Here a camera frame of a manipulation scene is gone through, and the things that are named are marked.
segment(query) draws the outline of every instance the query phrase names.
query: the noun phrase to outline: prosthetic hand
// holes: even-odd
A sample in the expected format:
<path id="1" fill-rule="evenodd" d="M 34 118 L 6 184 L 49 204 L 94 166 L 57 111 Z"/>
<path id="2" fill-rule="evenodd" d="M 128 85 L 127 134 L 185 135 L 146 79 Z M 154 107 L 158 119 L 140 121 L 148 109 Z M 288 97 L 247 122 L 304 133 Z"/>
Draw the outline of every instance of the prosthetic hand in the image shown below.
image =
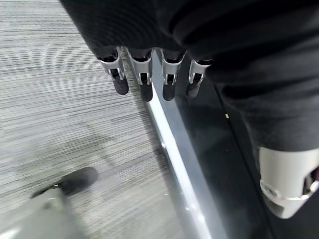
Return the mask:
<path id="1" fill-rule="evenodd" d="M 318 188 L 319 5 L 316 1 L 61 0 L 87 45 L 124 95 L 118 47 L 127 47 L 141 97 L 150 101 L 152 52 L 161 49 L 163 97 L 174 97 L 186 50 L 186 96 L 204 75 L 243 117 L 258 152 L 260 186 L 289 218 Z"/>

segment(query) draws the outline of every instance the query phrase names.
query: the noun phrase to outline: black sleeve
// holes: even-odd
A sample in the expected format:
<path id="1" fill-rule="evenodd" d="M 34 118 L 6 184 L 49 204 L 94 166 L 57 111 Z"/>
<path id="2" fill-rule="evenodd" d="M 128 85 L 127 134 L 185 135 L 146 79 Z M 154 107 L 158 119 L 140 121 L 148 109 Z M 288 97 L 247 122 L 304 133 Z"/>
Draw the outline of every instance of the black sleeve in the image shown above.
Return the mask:
<path id="1" fill-rule="evenodd" d="M 254 144 L 319 147 L 319 5 L 314 0 L 62 0 L 90 49 L 187 49 L 212 59 Z"/>

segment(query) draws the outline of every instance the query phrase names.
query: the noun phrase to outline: floor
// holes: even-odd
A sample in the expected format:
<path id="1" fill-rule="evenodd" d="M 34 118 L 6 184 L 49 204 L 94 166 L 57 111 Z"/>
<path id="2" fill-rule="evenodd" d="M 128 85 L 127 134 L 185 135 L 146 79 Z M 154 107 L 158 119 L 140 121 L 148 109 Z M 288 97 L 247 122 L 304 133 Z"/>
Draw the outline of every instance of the floor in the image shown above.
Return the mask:
<path id="1" fill-rule="evenodd" d="M 88 238 L 184 238 L 175 183 L 139 89 L 117 95 L 57 0 L 0 0 L 0 221 L 76 169 L 70 198 Z"/>

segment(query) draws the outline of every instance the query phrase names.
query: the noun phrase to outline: black fingertip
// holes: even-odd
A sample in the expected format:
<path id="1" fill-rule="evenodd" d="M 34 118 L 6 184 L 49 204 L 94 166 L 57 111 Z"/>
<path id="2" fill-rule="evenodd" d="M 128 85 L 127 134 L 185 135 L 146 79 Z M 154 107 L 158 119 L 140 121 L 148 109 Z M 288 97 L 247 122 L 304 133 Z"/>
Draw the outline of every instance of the black fingertip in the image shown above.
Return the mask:
<path id="1" fill-rule="evenodd" d="M 188 98 L 188 99 L 194 99 L 197 94 L 198 94 L 198 91 L 199 91 L 199 86 L 198 84 L 196 83 L 187 83 L 187 86 L 186 86 L 186 90 L 185 90 L 185 96 Z"/>
<path id="2" fill-rule="evenodd" d="M 122 80 L 120 79 L 120 77 L 114 78 L 113 84 L 114 84 L 114 88 L 116 92 L 119 93 L 120 95 L 123 96 L 129 92 L 129 84 L 126 79 L 126 76 Z"/>
<path id="3" fill-rule="evenodd" d="M 175 96 L 175 85 L 163 85 L 163 98 L 166 101 L 171 101 Z"/>
<path id="4" fill-rule="evenodd" d="M 152 84 L 140 85 L 141 98 L 144 102 L 149 102 L 153 98 Z"/>

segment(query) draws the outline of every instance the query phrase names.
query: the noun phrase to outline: metal joint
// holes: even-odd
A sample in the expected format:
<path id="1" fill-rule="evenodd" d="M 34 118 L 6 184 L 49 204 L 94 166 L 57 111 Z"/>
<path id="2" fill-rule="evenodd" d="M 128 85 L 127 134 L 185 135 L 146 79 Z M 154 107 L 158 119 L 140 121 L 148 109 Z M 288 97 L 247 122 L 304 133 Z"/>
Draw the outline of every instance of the metal joint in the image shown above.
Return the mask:
<path id="1" fill-rule="evenodd" d="M 112 75 L 111 70 L 117 70 L 118 71 L 120 80 L 123 80 L 124 77 L 125 77 L 123 62 L 122 62 L 121 55 L 120 55 L 120 50 L 119 50 L 118 47 L 117 47 L 117 52 L 118 52 L 118 58 L 115 61 L 105 62 L 105 61 L 99 60 L 102 63 L 102 66 L 103 66 L 105 72 L 112 77 L 113 81 L 115 79 L 114 79 L 114 77 Z"/>
<path id="2" fill-rule="evenodd" d="M 197 63 L 195 60 L 192 60 L 190 64 L 190 68 L 189 68 L 189 76 L 188 76 L 189 83 L 193 84 L 195 74 L 200 74 L 201 75 L 200 80 L 197 84 L 198 85 L 201 84 L 204 78 L 206 68 L 210 66 L 211 65 L 201 65 Z"/>
<path id="3" fill-rule="evenodd" d="M 147 84 L 150 85 L 152 82 L 152 73 L 153 73 L 153 63 L 152 63 L 153 49 L 151 52 L 151 57 L 146 61 L 137 61 L 135 60 L 130 52 L 128 51 L 128 56 L 133 64 L 133 68 L 136 74 L 136 78 L 139 85 L 143 85 L 142 74 L 145 73 L 147 77 Z"/>
<path id="4" fill-rule="evenodd" d="M 176 80 L 177 80 L 177 75 L 180 70 L 181 63 L 184 59 L 184 56 L 182 59 L 177 62 L 177 63 L 169 63 L 165 60 L 163 50 L 161 50 L 161 55 L 162 55 L 162 67 L 163 67 L 163 78 L 164 78 L 164 85 L 167 85 L 167 79 L 168 75 L 173 75 L 173 82 L 172 85 L 175 85 Z"/>

